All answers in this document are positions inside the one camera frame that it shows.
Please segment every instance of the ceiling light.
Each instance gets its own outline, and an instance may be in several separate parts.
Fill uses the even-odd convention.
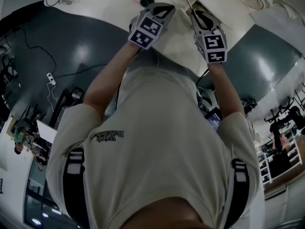
[[[58,215],[61,215],[61,211],[59,211],[59,210],[52,209],[52,211],[53,211],[54,213],[58,214]]]
[[[36,224],[36,225],[41,225],[41,222],[39,221],[39,220],[37,220],[37,219],[32,219],[32,221]]]

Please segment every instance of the window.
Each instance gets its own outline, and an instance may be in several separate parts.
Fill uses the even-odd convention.
[[[46,169],[40,171],[34,159],[24,201],[24,222],[37,229],[78,229],[52,199],[46,182]]]

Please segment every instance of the white cable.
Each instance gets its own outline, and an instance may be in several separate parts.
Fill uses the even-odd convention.
[[[67,108],[61,107],[62,109],[66,110]],[[57,121],[60,123],[59,121],[59,116],[57,117]]]
[[[59,100],[59,98],[58,97],[55,97],[54,96],[54,93],[53,93],[53,90],[55,89],[55,87],[56,87],[56,85],[54,85],[54,88],[52,89],[52,96],[53,96],[53,98],[58,102],[58,100]]]
[[[52,104],[52,103],[50,102],[50,100],[49,100],[49,97],[50,97],[50,95],[51,95],[51,92],[50,92],[50,89],[49,89],[48,84],[51,84],[51,83],[47,83],[47,87],[48,87],[48,90],[49,90],[49,95],[48,95],[47,99],[48,99],[49,103],[50,103],[51,106],[52,106],[52,112],[54,112],[54,110],[53,110],[53,104]]]

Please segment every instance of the black knob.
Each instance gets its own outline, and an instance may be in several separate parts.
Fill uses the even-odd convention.
[[[154,0],[141,0],[140,4],[142,5],[142,7],[147,7],[148,5],[150,5],[151,3],[154,3]]]

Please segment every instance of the hand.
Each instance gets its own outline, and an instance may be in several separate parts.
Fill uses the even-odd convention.
[[[220,70],[223,70],[223,66],[220,63],[209,63],[208,69],[211,73],[217,73]]]

